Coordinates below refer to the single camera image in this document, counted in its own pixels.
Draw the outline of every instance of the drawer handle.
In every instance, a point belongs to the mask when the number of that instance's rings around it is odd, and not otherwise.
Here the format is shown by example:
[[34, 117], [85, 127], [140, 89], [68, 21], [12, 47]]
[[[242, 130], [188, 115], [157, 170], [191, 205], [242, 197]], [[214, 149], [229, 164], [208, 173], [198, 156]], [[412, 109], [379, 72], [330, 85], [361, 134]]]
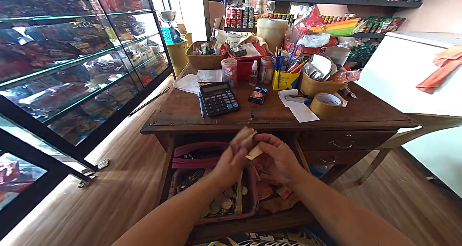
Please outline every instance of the drawer handle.
[[324, 162], [326, 162], [326, 163], [334, 163], [334, 162], [336, 162], [336, 161], [337, 161], [337, 159], [338, 159], [338, 157], [337, 157], [337, 156], [334, 156], [333, 158], [334, 158], [334, 160], [333, 160], [333, 161], [326, 161], [326, 160], [323, 160], [321, 156], [319, 156], [319, 159], [320, 159], [320, 160], [322, 160], [322, 161], [324, 161]]
[[332, 144], [340, 149], [349, 149], [351, 147], [353, 147], [353, 144], [354, 144], [354, 141], [350, 141], [350, 144], [348, 146], [340, 146], [338, 145], [335, 141], [330, 141], [329, 144]]

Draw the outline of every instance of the blue scissors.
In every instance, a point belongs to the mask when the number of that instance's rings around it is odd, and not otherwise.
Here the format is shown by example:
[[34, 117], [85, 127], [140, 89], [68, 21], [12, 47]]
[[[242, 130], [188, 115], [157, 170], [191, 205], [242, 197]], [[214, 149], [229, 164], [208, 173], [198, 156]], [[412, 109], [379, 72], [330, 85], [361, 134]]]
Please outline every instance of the blue scissors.
[[303, 53], [303, 46], [300, 44], [295, 45], [295, 43], [292, 42], [290, 43], [287, 52], [289, 52], [289, 63], [291, 63], [292, 60], [299, 58]]
[[277, 69], [277, 71], [281, 71], [281, 68], [286, 65], [286, 59], [282, 56], [273, 56], [271, 58], [271, 63], [273, 63], [273, 66]]

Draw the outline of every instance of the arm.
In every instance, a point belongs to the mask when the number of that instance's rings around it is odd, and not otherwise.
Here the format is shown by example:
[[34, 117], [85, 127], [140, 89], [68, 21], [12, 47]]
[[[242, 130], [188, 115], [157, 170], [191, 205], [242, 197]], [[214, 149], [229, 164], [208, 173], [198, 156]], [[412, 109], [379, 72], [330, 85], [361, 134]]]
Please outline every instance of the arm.
[[148, 213], [113, 246], [184, 245], [202, 211], [236, 182], [246, 155], [240, 149], [233, 156], [228, 147], [210, 174]]
[[254, 137], [260, 149], [274, 159], [271, 174], [297, 194], [322, 227], [343, 246], [415, 245], [393, 226], [342, 196], [305, 171], [292, 150], [271, 134]]

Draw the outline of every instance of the tape roll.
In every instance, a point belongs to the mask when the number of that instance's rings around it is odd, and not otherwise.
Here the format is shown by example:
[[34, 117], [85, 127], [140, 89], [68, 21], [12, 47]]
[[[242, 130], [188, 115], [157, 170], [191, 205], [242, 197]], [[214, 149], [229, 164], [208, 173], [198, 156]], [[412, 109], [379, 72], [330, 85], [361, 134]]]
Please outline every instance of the tape roll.
[[342, 108], [342, 101], [335, 95], [319, 93], [311, 102], [310, 109], [318, 116], [336, 116]]

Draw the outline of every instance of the wooden table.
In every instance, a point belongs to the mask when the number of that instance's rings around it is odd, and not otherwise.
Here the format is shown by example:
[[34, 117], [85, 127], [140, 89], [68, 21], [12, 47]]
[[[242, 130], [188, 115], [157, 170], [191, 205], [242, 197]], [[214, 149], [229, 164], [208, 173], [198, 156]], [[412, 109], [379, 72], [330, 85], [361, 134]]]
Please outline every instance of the wooden table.
[[[179, 78], [197, 74], [190, 65]], [[371, 150], [390, 138], [399, 128], [415, 127], [418, 123], [394, 107], [383, 102], [355, 83], [350, 89], [357, 99], [345, 97], [347, 107], [333, 118], [299, 123], [289, 108], [284, 107], [278, 91], [267, 87], [269, 94], [264, 104], [248, 102], [253, 90], [247, 82], [233, 89], [241, 109], [235, 113], [202, 119], [197, 95], [171, 88], [166, 99], [143, 126], [142, 134], [154, 134], [167, 152], [158, 201], [166, 200], [170, 188], [171, 158], [175, 147], [199, 141], [230, 141], [243, 126], [259, 133], [273, 133], [284, 140], [296, 154], [303, 167], [333, 165], [321, 177], [330, 184], [361, 160]], [[220, 239], [230, 234], [248, 231], [269, 231], [293, 227], [313, 221], [311, 213], [301, 203], [292, 209], [271, 215], [196, 226], [187, 244], [198, 244]]]

